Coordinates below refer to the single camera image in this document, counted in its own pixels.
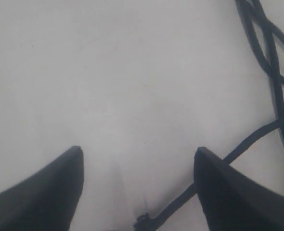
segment white backdrop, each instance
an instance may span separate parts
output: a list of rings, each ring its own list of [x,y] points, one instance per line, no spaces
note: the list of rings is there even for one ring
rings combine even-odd
[[[284,1],[262,4],[284,32]],[[80,145],[73,231],[131,230],[189,186],[197,147],[224,157],[273,119],[233,0],[0,0],[0,192]],[[284,195],[279,132],[233,166]],[[197,197],[160,230],[206,231]]]

